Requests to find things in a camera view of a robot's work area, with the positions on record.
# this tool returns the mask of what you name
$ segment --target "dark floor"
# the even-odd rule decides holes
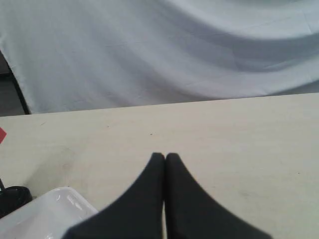
[[[11,75],[0,75],[0,117],[24,115]]]

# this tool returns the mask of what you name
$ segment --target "white plastic tray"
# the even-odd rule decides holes
[[[95,213],[73,188],[56,188],[0,219],[0,239],[60,239]]]

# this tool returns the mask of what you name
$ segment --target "white fabric backdrop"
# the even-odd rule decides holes
[[[316,0],[0,0],[32,113],[319,91]]]

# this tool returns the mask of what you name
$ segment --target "table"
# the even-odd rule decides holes
[[[276,239],[319,237],[319,94],[0,118],[0,176],[35,196],[71,186],[97,209],[152,152],[178,152],[203,188]]]

